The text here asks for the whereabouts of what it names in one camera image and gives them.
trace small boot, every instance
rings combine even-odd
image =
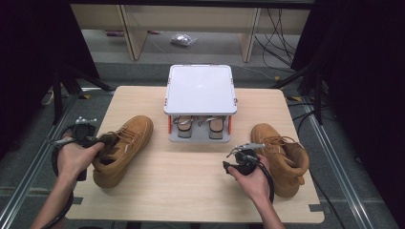
[[[131,118],[116,132],[100,137],[105,147],[93,160],[93,179],[101,188],[116,187],[136,153],[149,142],[153,133],[152,120],[144,115]]]
[[[303,175],[309,168],[306,150],[287,136],[280,136],[266,123],[257,124],[251,131],[251,142],[265,144],[256,153],[267,158],[274,182],[274,193],[282,198],[291,198],[303,185]]]

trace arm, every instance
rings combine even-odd
[[[258,155],[258,158],[268,169],[267,159],[261,155]],[[261,169],[256,168],[253,173],[248,176],[243,176],[238,170],[232,167],[229,167],[228,171],[236,178],[247,197],[253,201],[265,228],[285,228],[268,198],[268,182]]]
[[[31,229],[42,228],[62,211],[75,187],[77,176],[89,167],[96,153],[103,147],[104,143],[101,142],[87,149],[71,143],[60,150],[57,160],[59,176],[50,195],[33,221]],[[54,228],[63,228],[62,221]]]

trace shoe pair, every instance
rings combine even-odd
[[[173,120],[173,124],[177,124],[179,133],[178,137],[191,137],[191,127],[193,121],[199,119],[198,116],[181,115]],[[209,123],[209,138],[222,139],[224,130],[224,116],[210,116],[206,120],[199,121],[199,127],[204,123]]]
[[[144,115],[131,118],[116,132],[101,135],[108,139],[103,150],[93,160],[93,179],[101,188],[116,187],[129,162],[149,142],[153,133],[152,120]]]
[[[280,136],[266,123],[257,124],[250,134],[252,143],[265,144],[256,153],[267,158],[274,182],[274,193],[291,198],[305,183],[303,175],[309,168],[309,157],[304,147],[287,136]]]

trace gray floor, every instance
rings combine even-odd
[[[267,88],[274,84],[275,76],[285,78],[289,73],[284,72],[287,65],[278,59],[265,54],[259,44],[255,44],[249,63],[242,61],[237,34],[228,33],[197,33],[185,32],[197,38],[190,47],[182,48],[170,44],[171,37],[177,32],[162,32],[150,34],[143,47],[140,60],[134,62],[122,37],[107,37],[104,31],[83,31],[88,42],[93,59],[101,79],[111,86],[119,85],[161,85],[164,86],[170,65],[173,64],[226,64],[232,68],[235,87]],[[259,40],[265,44],[266,38],[258,35]],[[299,36],[286,36],[289,44],[296,47]],[[287,59],[284,52],[273,49]],[[83,87],[91,87],[81,82]],[[296,89],[299,80],[285,86],[283,92],[286,96],[298,96]],[[90,99],[78,99],[64,121],[71,124],[79,116],[97,118],[99,125],[111,101],[110,94],[92,95]],[[288,101],[288,105],[299,102]],[[291,117],[298,117],[307,112],[308,106],[290,106]],[[371,227],[397,228],[384,201],[373,187],[361,163],[354,160],[355,152],[334,116],[331,107],[322,112],[325,130],[332,149],[342,164],[344,175],[349,179],[349,189],[355,191],[361,205],[367,213]],[[45,106],[32,120],[26,133],[20,138],[20,148],[10,151],[0,161],[0,206],[5,208],[10,203],[13,190],[21,184],[24,175],[29,170],[37,152],[43,146],[47,133],[53,127],[53,104]],[[300,126],[301,118],[294,120],[296,128]],[[320,224],[287,224],[287,228],[342,228],[339,218],[346,228],[364,228],[357,214],[351,206],[346,190],[336,176],[325,146],[321,144],[316,132],[316,121],[310,117],[303,121],[299,129],[302,144],[309,152],[310,170],[319,186],[316,187],[320,201],[324,207],[325,221]],[[28,228],[42,205],[47,194],[52,189],[54,175],[50,160],[47,158],[40,166],[39,173],[35,175],[21,206],[17,206],[18,213],[13,217],[10,228]],[[68,220],[69,228],[81,226],[99,226],[102,228],[125,228],[126,222],[112,222],[107,220]]]

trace container lid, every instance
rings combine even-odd
[[[168,115],[233,115],[237,99],[227,65],[173,65],[167,81]]]

